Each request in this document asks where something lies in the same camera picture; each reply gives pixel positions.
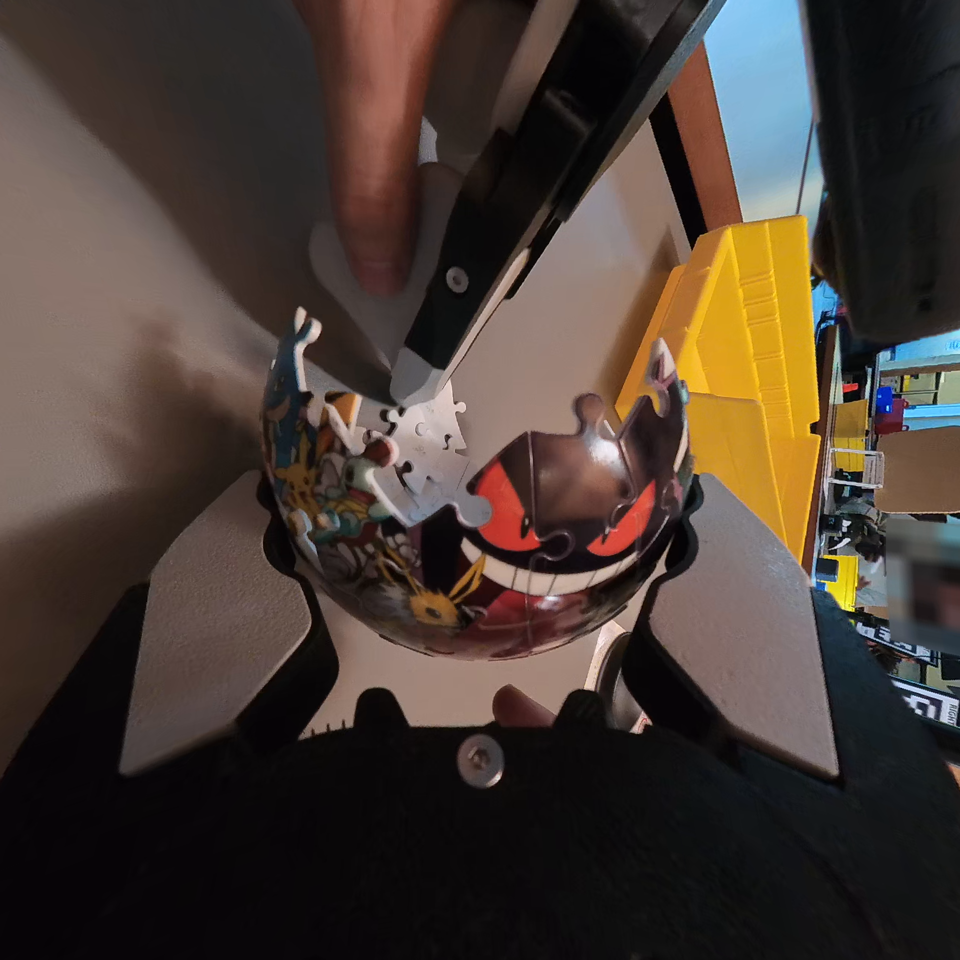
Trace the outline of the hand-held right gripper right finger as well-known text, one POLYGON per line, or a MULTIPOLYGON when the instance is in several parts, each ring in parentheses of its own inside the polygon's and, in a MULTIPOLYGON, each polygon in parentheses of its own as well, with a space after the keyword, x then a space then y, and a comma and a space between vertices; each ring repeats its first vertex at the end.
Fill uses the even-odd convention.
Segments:
POLYGON ((622 676, 654 725, 707 750, 840 775, 810 577, 712 474, 693 478, 622 676))

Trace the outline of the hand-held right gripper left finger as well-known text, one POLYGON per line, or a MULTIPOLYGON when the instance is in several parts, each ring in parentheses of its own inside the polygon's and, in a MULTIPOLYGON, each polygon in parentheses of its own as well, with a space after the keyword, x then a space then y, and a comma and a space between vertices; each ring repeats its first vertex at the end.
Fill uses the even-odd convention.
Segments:
POLYGON ((294 743, 339 673, 265 477, 242 474, 150 574, 118 770, 131 777, 225 738, 294 743))

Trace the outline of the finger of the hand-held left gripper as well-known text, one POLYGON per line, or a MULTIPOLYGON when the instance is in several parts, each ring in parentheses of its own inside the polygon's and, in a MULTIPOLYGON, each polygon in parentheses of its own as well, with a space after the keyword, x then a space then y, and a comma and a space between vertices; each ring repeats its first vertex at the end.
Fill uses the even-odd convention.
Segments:
POLYGON ((409 407, 433 399, 511 268, 529 256, 551 191, 547 131, 498 135, 463 181, 436 270, 393 367, 390 394, 409 407))
POLYGON ((357 330, 361 363, 373 371, 347 380, 355 392, 372 400, 390 400, 390 382, 401 347, 411 329, 440 257, 450 213, 460 191, 460 174, 440 162, 417 168, 418 233, 403 290, 382 296, 366 292, 351 271, 333 222, 318 221, 308 252, 319 284, 338 303, 357 330))

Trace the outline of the printed cartoon puzzle ball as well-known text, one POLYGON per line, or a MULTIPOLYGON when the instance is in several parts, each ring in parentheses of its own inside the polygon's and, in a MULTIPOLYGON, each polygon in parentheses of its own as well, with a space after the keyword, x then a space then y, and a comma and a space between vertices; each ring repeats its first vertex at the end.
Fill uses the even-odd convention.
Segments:
POLYGON ((305 354, 321 333, 295 311, 261 406, 270 490, 320 594, 388 642, 469 661, 546 652, 623 611, 693 478, 689 393, 664 339, 618 430, 584 393, 573 432, 525 431, 480 465, 450 386, 370 425, 358 393, 310 390, 305 354))

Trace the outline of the person's left hand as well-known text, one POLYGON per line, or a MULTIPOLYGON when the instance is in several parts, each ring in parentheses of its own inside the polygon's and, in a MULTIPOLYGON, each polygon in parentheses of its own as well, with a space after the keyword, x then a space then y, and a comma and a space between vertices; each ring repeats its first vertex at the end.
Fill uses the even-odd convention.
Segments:
POLYGON ((430 72, 452 1, 295 1, 314 49, 332 208, 361 288, 400 294, 419 222, 430 72))

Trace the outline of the brown wooden board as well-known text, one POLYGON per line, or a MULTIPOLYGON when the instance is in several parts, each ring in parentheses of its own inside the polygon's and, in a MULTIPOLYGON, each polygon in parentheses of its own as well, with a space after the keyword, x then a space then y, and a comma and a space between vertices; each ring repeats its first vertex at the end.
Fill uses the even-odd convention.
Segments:
POLYGON ((701 41, 670 85, 667 96, 706 233, 743 222, 733 163, 701 41))

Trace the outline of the white round stand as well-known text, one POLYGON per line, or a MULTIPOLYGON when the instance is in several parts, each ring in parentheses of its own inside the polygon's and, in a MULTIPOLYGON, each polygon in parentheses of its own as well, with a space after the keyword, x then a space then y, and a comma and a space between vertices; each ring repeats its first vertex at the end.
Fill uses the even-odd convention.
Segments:
POLYGON ((630 639, 630 632, 616 620, 609 621, 599 630, 584 687, 599 696, 608 726, 639 735, 651 721, 623 677, 623 660, 630 639))

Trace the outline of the black and white printed tag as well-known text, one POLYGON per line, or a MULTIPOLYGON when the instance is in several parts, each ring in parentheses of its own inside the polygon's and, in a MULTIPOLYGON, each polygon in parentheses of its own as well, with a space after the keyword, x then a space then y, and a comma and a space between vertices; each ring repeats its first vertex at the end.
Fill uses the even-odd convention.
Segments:
POLYGON ((953 692, 899 676, 891 676, 890 680, 914 714, 945 726, 958 726, 959 699, 953 692))

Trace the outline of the brown cardboard sheet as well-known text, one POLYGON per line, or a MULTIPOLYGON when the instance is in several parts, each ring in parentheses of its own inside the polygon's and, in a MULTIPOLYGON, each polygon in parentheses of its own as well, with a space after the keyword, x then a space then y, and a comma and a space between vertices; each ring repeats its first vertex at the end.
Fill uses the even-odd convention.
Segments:
POLYGON ((874 503, 883 513, 959 513, 959 427, 883 435, 877 452, 884 477, 874 503))

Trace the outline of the yellow plastic bin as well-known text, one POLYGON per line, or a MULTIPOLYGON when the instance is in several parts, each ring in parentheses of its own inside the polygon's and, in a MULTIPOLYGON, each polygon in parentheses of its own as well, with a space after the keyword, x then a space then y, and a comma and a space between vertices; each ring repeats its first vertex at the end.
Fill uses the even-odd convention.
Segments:
POLYGON ((697 240, 619 391, 622 421, 645 391, 658 339, 689 392, 696 472, 717 477, 801 561, 821 445, 808 219, 738 223, 697 240))

